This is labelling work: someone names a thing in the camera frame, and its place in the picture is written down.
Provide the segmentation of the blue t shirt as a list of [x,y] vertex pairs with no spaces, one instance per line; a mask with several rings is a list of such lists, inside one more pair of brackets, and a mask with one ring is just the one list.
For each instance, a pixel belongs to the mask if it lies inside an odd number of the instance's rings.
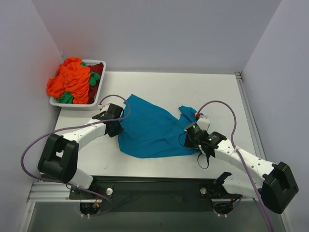
[[118,135],[121,152],[140,159],[187,156],[195,149],[184,147],[184,128],[194,122],[196,110],[180,106],[180,118],[136,95],[127,98],[131,111],[125,107],[128,118],[121,121],[124,129]]

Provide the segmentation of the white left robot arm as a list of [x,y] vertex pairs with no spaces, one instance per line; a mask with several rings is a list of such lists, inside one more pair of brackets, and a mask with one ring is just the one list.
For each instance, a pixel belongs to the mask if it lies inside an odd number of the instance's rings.
[[77,168],[78,153],[101,136],[112,138],[119,135],[123,131],[119,122],[122,113],[122,107],[110,103],[88,121],[89,126],[63,135],[50,135],[39,160],[38,171],[57,181],[81,187],[80,193],[85,198],[94,198],[98,187],[93,184],[93,176]]

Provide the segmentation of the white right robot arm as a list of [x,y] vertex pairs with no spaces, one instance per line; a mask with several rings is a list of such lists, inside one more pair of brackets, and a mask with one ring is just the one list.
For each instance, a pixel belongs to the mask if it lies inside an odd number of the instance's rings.
[[281,214],[298,193],[298,185],[288,164],[275,164],[259,158],[218,132],[207,133],[195,122],[184,130],[188,140],[207,158],[223,160],[248,175],[247,179],[240,179],[231,173],[222,174],[214,185],[217,196],[225,197],[230,193],[258,198],[267,209]]

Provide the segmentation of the white plastic basket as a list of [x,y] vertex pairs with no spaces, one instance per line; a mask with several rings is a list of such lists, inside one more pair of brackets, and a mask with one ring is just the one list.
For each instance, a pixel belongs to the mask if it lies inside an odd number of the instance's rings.
[[102,85],[103,85],[103,78],[104,78],[104,74],[105,74],[105,70],[106,70],[106,63],[104,61],[101,60],[91,60],[91,59],[82,59],[82,61],[84,61],[87,65],[95,65],[97,63],[102,62],[104,64],[104,68],[103,68],[103,72],[101,75],[101,80],[98,86],[98,92],[95,96],[95,100],[92,104],[61,104],[56,102],[56,100],[52,97],[50,97],[49,103],[52,106],[57,106],[60,107],[62,109],[67,109],[67,110],[77,110],[77,111],[81,111],[81,110],[86,110],[86,111],[93,111],[96,110],[97,108],[97,104],[98,104],[98,98],[102,89]]

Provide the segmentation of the green t shirt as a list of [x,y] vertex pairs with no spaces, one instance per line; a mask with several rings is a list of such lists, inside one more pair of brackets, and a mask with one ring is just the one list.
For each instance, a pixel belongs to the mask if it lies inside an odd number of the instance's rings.
[[102,62],[87,65],[81,58],[70,57],[48,80],[46,92],[61,104],[92,104],[103,68]]

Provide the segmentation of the dark red t shirt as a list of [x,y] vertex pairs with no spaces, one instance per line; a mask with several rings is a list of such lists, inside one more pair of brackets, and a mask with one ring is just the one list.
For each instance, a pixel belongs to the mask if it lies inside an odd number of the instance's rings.
[[104,65],[99,63],[96,65],[88,65],[90,68],[89,73],[89,90],[88,90],[88,101],[87,104],[92,104],[95,100],[95,96],[98,92],[98,86],[101,80]]

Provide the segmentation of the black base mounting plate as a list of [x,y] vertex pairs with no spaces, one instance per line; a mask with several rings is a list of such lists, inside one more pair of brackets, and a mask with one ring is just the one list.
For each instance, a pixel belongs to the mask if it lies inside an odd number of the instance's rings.
[[240,200],[215,179],[95,176],[90,192],[73,187],[69,199],[78,200],[83,213],[112,212],[229,213]]

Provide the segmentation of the orange t shirt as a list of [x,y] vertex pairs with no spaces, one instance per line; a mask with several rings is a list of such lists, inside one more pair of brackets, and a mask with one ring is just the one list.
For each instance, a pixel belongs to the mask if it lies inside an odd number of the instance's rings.
[[56,74],[48,80],[46,92],[58,103],[86,104],[90,88],[90,68],[82,59],[70,57],[59,65]]

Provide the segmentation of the aluminium frame rail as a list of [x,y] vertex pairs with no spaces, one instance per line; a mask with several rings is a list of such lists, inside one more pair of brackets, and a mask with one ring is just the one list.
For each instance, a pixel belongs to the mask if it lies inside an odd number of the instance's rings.
[[37,202],[61,203],[69,200],[69,189],[64,184],[33,182],[29,191],[26,207],[21,218],[18,232],[27,232]]

